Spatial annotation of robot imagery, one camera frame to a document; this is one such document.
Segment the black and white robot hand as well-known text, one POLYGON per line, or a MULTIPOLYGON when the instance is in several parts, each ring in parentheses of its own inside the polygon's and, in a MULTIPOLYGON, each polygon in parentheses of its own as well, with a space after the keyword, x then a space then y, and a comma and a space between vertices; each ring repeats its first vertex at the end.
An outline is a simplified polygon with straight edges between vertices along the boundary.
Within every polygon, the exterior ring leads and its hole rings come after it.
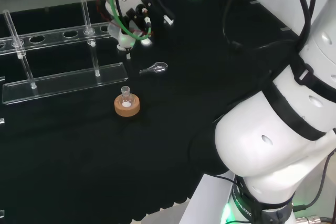
POLYGON ((108 33, 117 40, 117 50, 129 53, 137 42, 151 44, 151 0, 106 0, 108 33))

